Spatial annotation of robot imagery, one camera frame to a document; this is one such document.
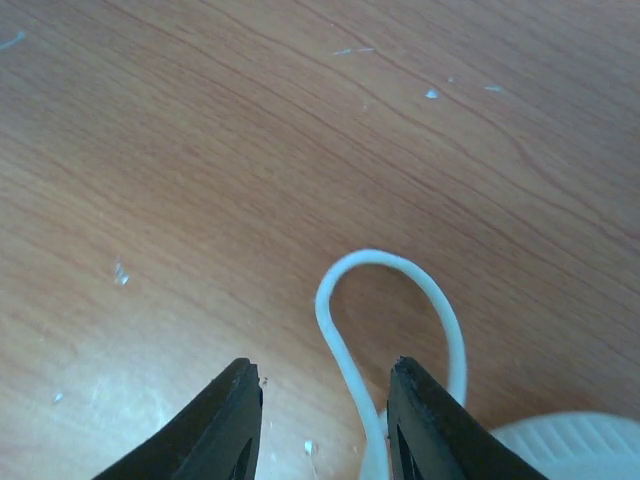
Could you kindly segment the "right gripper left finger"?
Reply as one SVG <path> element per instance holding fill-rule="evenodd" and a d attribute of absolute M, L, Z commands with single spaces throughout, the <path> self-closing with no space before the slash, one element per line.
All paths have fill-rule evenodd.
<path fill-rule="evenodd" d="M 237 358 L 162 429 L 98 479 L 253 479 L 263 391 L 257 366 Z"/>

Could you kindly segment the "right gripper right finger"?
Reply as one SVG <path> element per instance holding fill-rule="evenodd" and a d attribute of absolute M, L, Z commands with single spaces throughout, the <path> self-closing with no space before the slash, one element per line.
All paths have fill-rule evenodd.
<path fill-rule="evenodd" d="M 544 477 L 485 430 L 411 357 L 400 358 L 391 370 L 387 406 L 395 479 Z"/>

